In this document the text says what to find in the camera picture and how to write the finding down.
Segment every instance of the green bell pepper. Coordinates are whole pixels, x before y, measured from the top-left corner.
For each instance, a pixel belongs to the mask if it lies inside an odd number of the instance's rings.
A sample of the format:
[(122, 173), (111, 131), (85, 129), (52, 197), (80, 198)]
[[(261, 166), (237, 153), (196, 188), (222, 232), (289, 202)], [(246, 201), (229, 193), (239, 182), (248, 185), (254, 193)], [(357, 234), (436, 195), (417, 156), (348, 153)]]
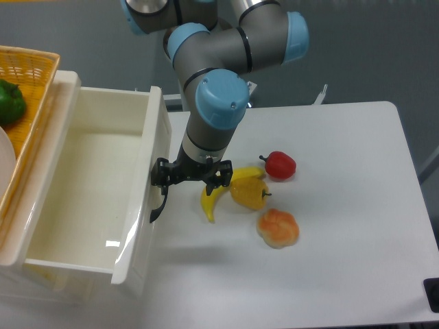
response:
[(0, 125), (20, 119), (25, 110), (26, 103), (19, 85), (0, 79)]

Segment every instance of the yellow basket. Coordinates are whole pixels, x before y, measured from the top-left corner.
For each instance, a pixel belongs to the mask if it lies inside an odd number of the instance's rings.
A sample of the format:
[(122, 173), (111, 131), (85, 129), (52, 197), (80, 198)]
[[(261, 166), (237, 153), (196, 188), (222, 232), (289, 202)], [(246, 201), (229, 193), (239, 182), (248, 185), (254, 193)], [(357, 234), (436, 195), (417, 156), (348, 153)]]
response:
[(11, 216), (5, 216), (31, 160), (32, 146), (43, 123), (43, 106), (59, 61), (60, 56), (56, 53), (0, 46), (0, 79), (18, 84), (27, 105), (22, 118), (3, 126), (12, 141), (17, 160), (8, 189), (0, 203), (0, 247), (10, 226)]

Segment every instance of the toy fruit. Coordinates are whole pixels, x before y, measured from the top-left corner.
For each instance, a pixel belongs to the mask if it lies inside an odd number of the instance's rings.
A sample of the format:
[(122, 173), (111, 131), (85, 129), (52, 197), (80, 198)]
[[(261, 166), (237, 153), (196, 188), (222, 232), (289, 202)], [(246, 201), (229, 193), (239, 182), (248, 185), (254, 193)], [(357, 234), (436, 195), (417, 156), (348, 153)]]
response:
[(267, 202), (268, 186), (259, 178), (241, 178), (230, 185), (232, 198), (242, 206), (261, 210)]
[(0, 125), (20, 119), (26, 110), (19, 86), (0, 79)]
[(296, 172), (296, 161), (281, 151), (274, 151), (267, 158), (259, 158), (265, 161), (265, 171), (268, 175), (278, 180), (286, 180)]
[(289, 212), (269, 209), (257, 223), (257, 231), (271, 248), (280, 249), (296, 243), (299, 227)]
[[(265, 171), (262, 168), (259, 167), (244, 167), (244, 168), (238, 168), (233, 169), (233, 174), (231, 178), (231, 182), (234, 182), (235, 180), (238, 180), (240, 178), (258, 178), (261, 177)], [(213, 216), (213, 209), (215, 208), (217, 198), (224, 194), (229, 188), (220, 186), (219, 188), (216, 188), (212, 191), (210, 195), (206, 194), (206, 189), (204, 188), (201, 192), (201, 207), (206, 214), (207, 219), (211, 223), (215, 223), (215, 218)]]

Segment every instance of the banana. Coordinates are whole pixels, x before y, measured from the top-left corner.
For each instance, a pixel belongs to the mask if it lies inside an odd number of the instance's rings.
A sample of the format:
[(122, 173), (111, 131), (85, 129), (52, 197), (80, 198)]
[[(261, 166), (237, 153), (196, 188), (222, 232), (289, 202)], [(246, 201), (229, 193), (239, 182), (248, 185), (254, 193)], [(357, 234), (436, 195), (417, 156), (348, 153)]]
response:
[[(230, 180), (233, 182), (234, 180), (238, 180), (240, 178), (260, 178), (265, 173), (265, 170), (259, 167), (244, 167), (244, 168), (238, 168), (233, 169), (232, 179)], [(220, 195), (223, 195), (229, 188), (220, 186), (212, 191), (210, 195), (206, 194), (206, 189), (204, 188), (201, 192), (201, 207), (206, 214), (207, 219), (211, 223), (215, 223), (215, 217), (213, 216), (213, 209), (216, 205), (216, 200)]]

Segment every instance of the white plastic drawer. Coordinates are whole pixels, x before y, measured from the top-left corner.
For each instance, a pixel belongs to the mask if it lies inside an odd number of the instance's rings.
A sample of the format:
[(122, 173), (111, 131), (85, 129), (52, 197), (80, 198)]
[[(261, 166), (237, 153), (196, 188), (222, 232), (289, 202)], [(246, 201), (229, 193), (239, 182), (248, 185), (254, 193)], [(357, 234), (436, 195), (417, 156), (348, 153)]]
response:
[(160, 88), (81, 88), (25, 267), (54, 284), (58, 273), (105, 273), (140, 293), (154, 227), (149, 214), (161, 204), (150, 171), (168, 157), (170, 139)]

